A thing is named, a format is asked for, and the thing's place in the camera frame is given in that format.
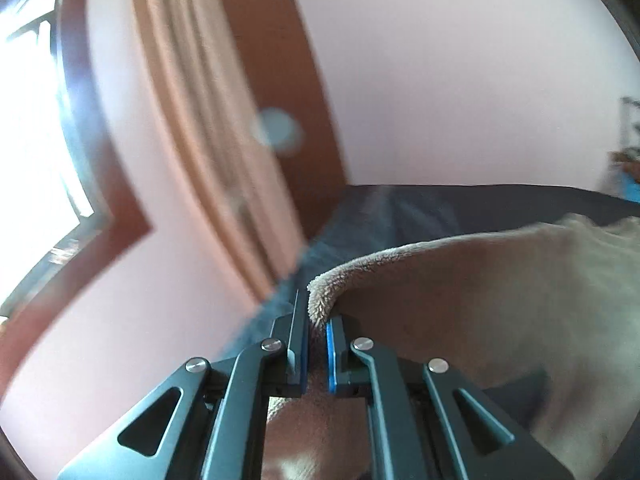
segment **curtain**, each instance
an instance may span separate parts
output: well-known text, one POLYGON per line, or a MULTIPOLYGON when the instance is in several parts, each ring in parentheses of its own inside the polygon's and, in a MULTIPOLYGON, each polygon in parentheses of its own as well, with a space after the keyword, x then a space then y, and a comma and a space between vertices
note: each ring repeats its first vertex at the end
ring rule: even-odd
POLYGON ((304 246, 221 0, 133 0, 154 92, 215 235, 257 301, 304 246))

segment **silver screw head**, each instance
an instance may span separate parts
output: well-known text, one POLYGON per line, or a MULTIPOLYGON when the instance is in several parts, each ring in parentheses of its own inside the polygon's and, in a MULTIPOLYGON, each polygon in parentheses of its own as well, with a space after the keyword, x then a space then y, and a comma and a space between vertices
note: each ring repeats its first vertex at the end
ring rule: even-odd
POLYGON ((194 357, 189 359, 184 367, 192 374, 199 374, 207 369, 207 362, 202 357, 194 357))
POLYGON ((359 337, 353 340, 353 347, 356 350, 361 350, 366 352, 373 348, 373 339, 369 339, 368 337, 359 337))
POLYGON ((273 353, 282 348, 282 341, 274 337, 268 337, 262 342, 260 346, 262 346, 262 349, 265 352, 273 353))
POLYGON ((431 370, 434 374, 443 374, 447 370, 449 370, 449 363, 447 363, 444 359, 440 359, 436 357, 429 361, 429 370, 431 370))

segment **beige towel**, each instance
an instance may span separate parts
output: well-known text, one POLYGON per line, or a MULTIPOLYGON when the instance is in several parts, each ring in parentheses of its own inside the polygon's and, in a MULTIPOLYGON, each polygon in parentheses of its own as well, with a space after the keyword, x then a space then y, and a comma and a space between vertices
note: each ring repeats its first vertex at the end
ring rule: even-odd
POLYGON ((443 357, 485 388, 545 368, 533 435, 593 479, 640 409, 640 223, 557 225, 423 242, 358 258, 309 285, 310 377, 272 399, 263 478, 353 480, 369 467, 362 399, 327 393, 332 308, 417 362, 443 357))

